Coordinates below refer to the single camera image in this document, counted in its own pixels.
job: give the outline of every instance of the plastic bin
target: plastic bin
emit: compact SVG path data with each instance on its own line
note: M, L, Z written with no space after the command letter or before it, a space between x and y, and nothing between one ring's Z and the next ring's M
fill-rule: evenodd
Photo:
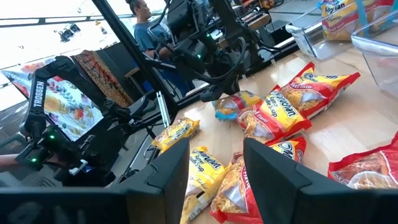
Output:
M353 45L362 52L377 85L398 96L398 11L353 33Z
M356 2L352 2L348 6L322 18L322 12L317 7L292 21L290 24L287 24L286 31L292 34L298 47L304 54L318 60L331 58L352 46L349 36L354 32L355 27L359 28L361 26L357 20L354 23L358 23L358 25L347 26L348 34L346 35L346 40L328 40L324 35L323 24L342 20L341 12L344 12L343 15L347 15L349 8L354 9L350 11L351 14L358 13Z

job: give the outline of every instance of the man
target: man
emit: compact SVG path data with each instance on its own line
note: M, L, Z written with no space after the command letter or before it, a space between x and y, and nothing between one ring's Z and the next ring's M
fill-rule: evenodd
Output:
M171 52L167 47L163 47L154 40L148 33L147 29L152 25L148 19L151 17L150 10L144 0L126 0L130 5L130 10L137 17L137 24L134 26L134 36L142 51L152 58L158 58L163 63L172 64L169 60ZM161 26L156 26L152 32L161 39L168 39L168 33ZM175 85L184 97L190 90L194 89L192 81L185 81L178 73L170 73L163 71L162 76Z

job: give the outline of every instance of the metal frame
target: metal frame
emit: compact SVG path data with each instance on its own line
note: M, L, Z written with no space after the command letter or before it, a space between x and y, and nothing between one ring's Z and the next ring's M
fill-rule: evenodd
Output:
M139 50L139 47L137 46L132 34L119 20L118 16L114 13L107 0L93 0L93 3L98 8L100 13L102 13L102 16L108 22L110 28L126 48L127 52L136 61L140 71L147 75L152 87L156 91L161 91L163 93L166 104L170 106L169 111L171 113L176 113L178 111L177 103L174 101L172 95L167 91L166 87L162 83L162 80L155 74L155 71L153 71L152 67L145 63L146 60Z
M166 87L160 80L160 78L155 74L152 67L149 63L145 60L142 52L139 50L136 41L134 40L131 33L125 28L124 24L119 20L117 15L112 10L111 6L108 4L107 0L92 0L95 6L98 8L100 13L104 19L108 22L109 26L112 28L120 42L129 52L130 56L136 61L137 66L140 68L142 72L144 72L150 84L154 87L156 91L161 91L164 95L164 100L166 102L167 108L170 114L173 116L178 113L179 110L184 109L185 107L197 102L200 100L200 93L202 93L205 88L202 88L191 95L186 96L185 98L181 99L178 102L175 102L172 98L172 95L167 91ZM299 48L295 42L290 42L287 45L283 46L282 50L276 54L274 54L273 60L278 61L289 54L295 52ZM264 62L264 66L272 65L271 60ZM145 122L151 120L151 122L156 122L161 120L161 113L157 113L152 115L150 118L146 119Z

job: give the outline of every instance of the black cable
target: black cable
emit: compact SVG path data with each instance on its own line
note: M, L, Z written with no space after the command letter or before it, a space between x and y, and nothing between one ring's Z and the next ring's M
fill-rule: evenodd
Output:
M166 10L169 8L171 2L172 2L172 0L169 0L169 1L167 2L167 4L166 4L166 6L164 7L163 12L162 12L162 14L160 15L160 17L158 18L158 20L156 21L155 24L153 24L153 25L151 25L150 27L148 27L147 32L148 32L148 34L149 34L152 38L154 38L154 39L155 39L156 41L158 41L161 45L163 45L164 47L166 47L169 51L171 51L172 53L174 53L174 49L171 49L171 48L167 45L167 43L165 43L164 40L161 40L160 38L158 38L158 37L152 32L152 29L153 29L154 27L159 26L160 22L163 20L163 17L164 17L164 15L166 14Z
M197 71L194 71L199 76L199 78L201 78L203 81L205 81L205 82L207 82L209 84L214 85L214 84L216 84L216 82L225 79L228 75L230 75L233 71L235 71L236 67L238 67L238 65L241 63L241 61L243 59L243 56L244 56L244 53L246 51L246 41L244 40L243 37L239 37L238 39L239 39L239 41L241 43L241 46L242 46L241 56L240 56L239 60L234 64L234 66L228 72L226 72L225 74L220 75L218 77L207 77L207 76L205 76L205 75L203 75L201 73L198 73Z

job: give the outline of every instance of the snack bag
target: snack bag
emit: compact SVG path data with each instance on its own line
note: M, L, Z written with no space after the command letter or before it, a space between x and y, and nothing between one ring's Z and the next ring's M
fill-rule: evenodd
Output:
M398 133L389 145L330 162L328 177L353 189L398 188Z
M355 0L322 0L322 27L327 40L351 40L351 34L362 25L358 20L358 7ZM366 22L372 22L390 12L394 0L363 0L366 11ZM374 24L372 31L376 31L382 25Z
M152 145L160 149L160 153L163 153L181 138L192 138L198 131L199 121L181 118L163 130L162 133L152 141Z
M326 110L360 76L358 72L352 75L318 76L314 70L315 66L311 62L288 84L274 88L280 90L298 112L308 119Z
M260 96L249 91L240 91L231 96L214 101L213 106L216 109L217 119L233 120L236 119L241 109L260 101Z
M290 139L288 141L282 141L269 147L273 148L275 151L293 159L296 162L301 163L303 161L305 148L307 142L304 137L297 137Z
M261 105L242 110L237 117L245 137L274 144L311 126L279 90L270 92Z
M206 147L198 147L191 152L187 191L180 223L192 220L210 204L227 170L228 167L207 153Z
M305 139L299 137L270 147L297 162L301 162L306 145ZM220 223L225 221L247 224L262 223L242 155L242 152L234 154L231 161L232 166L225 175L217 196L211 203L210 215Z

